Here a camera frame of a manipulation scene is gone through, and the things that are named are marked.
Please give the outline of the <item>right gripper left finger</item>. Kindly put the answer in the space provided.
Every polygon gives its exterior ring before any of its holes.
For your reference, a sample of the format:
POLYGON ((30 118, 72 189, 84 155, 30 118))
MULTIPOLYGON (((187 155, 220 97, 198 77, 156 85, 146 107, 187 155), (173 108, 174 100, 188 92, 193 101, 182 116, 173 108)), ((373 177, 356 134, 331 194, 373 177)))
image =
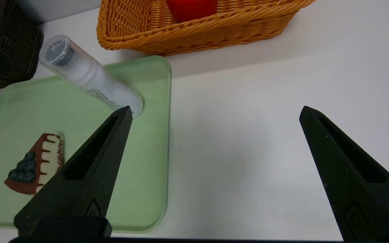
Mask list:
POLYGON ((109 237, 106 219, 132 124, 113 112, 14 217, 20 237, 109 237))

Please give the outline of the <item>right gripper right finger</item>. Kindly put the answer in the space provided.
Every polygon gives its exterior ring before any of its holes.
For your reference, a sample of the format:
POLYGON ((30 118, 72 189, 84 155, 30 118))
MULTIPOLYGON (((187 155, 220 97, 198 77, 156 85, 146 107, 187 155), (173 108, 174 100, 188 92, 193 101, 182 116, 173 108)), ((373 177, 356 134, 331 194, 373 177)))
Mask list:
POLYGON ((299 121, 343 240, 389 242, 389 172, 320 111, 299 121))

